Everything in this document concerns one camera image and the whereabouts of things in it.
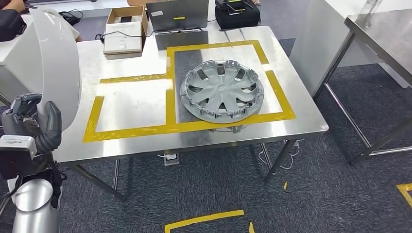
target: power outlet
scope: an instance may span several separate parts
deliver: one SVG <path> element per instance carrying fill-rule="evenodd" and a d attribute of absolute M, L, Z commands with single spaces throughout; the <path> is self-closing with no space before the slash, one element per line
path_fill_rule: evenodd
<path fill-rule="evenodd" d="M 179 154 L 165 154 L 165 166 L 175 165 L 180 163 Z"/>

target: black bag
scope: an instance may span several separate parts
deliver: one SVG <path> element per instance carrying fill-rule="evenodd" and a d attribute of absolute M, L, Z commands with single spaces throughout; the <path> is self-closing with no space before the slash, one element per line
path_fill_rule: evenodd
<path fill-rule="evenodd" d="M 224 5 L 218 5 L 216 1 L 215 15 L 221 29 L 254 27 L 260 22 L 260 10 L 250 0 L 235 1 L 230 3 L 232 8 L 237 10 L 239 14 L 235 14 L 231 8 Z"/>
<path fill-rule="evenodd" d="M 13 40 L 23 34 L 27 25 L 14 9 L 0 10 L 0 42 Z"/>

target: yellow tape strip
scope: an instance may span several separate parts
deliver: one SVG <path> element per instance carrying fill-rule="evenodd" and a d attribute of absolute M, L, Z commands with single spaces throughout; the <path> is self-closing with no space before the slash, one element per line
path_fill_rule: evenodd
<path fill-rule="evenodd" d="M 249 233 L 255 233 L 255 229 L 253 229 L 253 223 L 250 222 L 249 224 Z"/>
<path fill-rule="evenodd" d="M 99 121 L 100 111 L 102 110 L 104 96 L 96 96 L 91 107 L 89 120 L 87 121 L 85 135 L 83 136 L 83 142 L 87 142 L 93 139 L 97 122 Z"/>
<path fill-rule="evenodd" d="M 101 79 L 100 83 L 121 83 L 121 82 L 138 82 L 148 80 L 165 79 L 166 74 L 151 74 L 151 75 L 139 75 L 121 78 Z"/>
<path fill-rule="evenodd" d="M 412 183 L 398 184 L 397 188 L 399 189 L 400 193 L 403 195 L 405 200 L 412 207 L 412 197 L 408 193 L 409 191 L 412 191 Z"/>
<path fill-rule="evenodd" d="M 175 112 L 175 96 L 174 96 L 174 52 L 169 48 L 166 51 L 167 54 L 167 67 L 166 73 L 167 77 L 173 80 L 172 88 L 166 90 L 166 125 L 175 125 L 176 124 L 176 112 Z"/>
<path fill-rule="evenodd" d="M 223 213 L 218 213 L 218 214 L 206 215 L 202 217 L 195 217 L 195 218 L 191 218 L 191 219 L 183 220 L 180 222 L 175 222 L 175 223 L 170 223 L 170 224 L 165 225 L 165 233 L 170 233 L 170 230 L 172 229 L 188 226 L 194 223 L 206 222 L 206 221 L 216 220 L 220 218 L 234 217 L 234 216 L 241 216 L 241 215 L 244 215 L 243 210 L 235 210 L 235 211 L 223 212 Z"/>
<path fill-rule="evenodd" d="M 166 124 L 152 127 L 142 127 L 133 129 L 123 129 L 123 130 L 113 130 L 105 132 L 96 132 L 97 123 L 99 120 L 99 115 L 103 106 L 103 97 L 96 97 L 93 103 L 93 107 L 90 113 L 89 120 L 87 122 L 85 135 L 83 137 L 83 142 L 94 142 L 109 139 L 119 139 L 137 136 L 148 136 L 155 134 L 165 134 L 165 133 L 184 133 L 200 130 L 210 130 L 221 127 L 233 127 L 240 125 L 250 125 L 256 123 L 272 122 L 277 120 L 289 120 L 295 119 L 292 107 L 290 106 L 283 90 L 272 70 L 266 71 L 266 76 L 274 90 L 274 93 L 279 101 L 282 112 L 280 113 L 270 113 L 261 115 L 252 115 L 242 121 L 238 121 L 230 124 L 215 124 L 206 121 L 195 121 L 195 122 L 185 122 L 176 123 L 176 98 L 175 96 L 175 72 L 174 54 L 178 51 L 188 51 L 188 50 L 202 50 L 211 48 L 222 48 L 222 47 L 234 47 L 242 45 L 252 45 L 256 51 L 256 54 L 260 62 L 265 65 L 269 64 L 269 61 L 261 47 L 259 41 L 248 40 L 248 41 L 235 41 L 217 44 L 204 44 L 204 45 L 188 45 L 188 46 L 178 46 L 178 47 L 168 47 L 167 48 L 167 74 L 154 74 L 154 75 L 142 75 L 142 76 L 132 76 L 123 78 L 112 78 L 112 79 L 102 79 L 100 83 L 119 83 L 119 82 L 137 82 L 137 81 L 148 81 L 156 79 L 171 79 L 172 88 L 166 90 Z"/>

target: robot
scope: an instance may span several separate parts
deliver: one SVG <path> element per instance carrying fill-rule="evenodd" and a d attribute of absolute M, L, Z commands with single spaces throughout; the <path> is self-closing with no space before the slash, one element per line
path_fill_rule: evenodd
<path fill-rule="evenodd" d="M 57 106 L 45 105 L 47 125 L 41 131 L 37 104 L 41 94 L 17 96 L 2 116 L 6 135 L 0 138 L 0 174 L 8 180 L 17 211 L 13 233 L 58 233 L 60 197 L 67 178 L 53 160 L 61 142 L 62 118 Z"/>
<path fill-rule="evenodd" d="M 5 60 L 5 67 L 18 67 L 21 72 L 10 70 L 14 79 L 0 86 L 19 91 L 8 92 L 8 99 L 14 101 L 1 115 L 6 135 L 0 138 L 0 175 L 10 190 L 5 198 L 17 208 L 13 232 L 58 233 L 66 176 L 52 151 L 79 107 L 79 55 L 66 22 L 40 10 L 30 9 L 30 13 L 33 23 L 11 50 L 12 59 Z"/>

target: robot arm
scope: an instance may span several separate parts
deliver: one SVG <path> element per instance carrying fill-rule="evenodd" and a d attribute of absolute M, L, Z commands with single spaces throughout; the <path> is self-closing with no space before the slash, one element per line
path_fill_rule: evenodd
<path fill-rule="evenodd" d="M 41 94 L 17 96 L 1 116 L 6 135 L 0 138 L 0 174 L 8 180 L 17 207 L 14 233 L 59 232 L 62 174 L 52 157 L 61 142 L 61 113 L 53 102 L 45 105 L 46 130 L 36 119 Z"/>

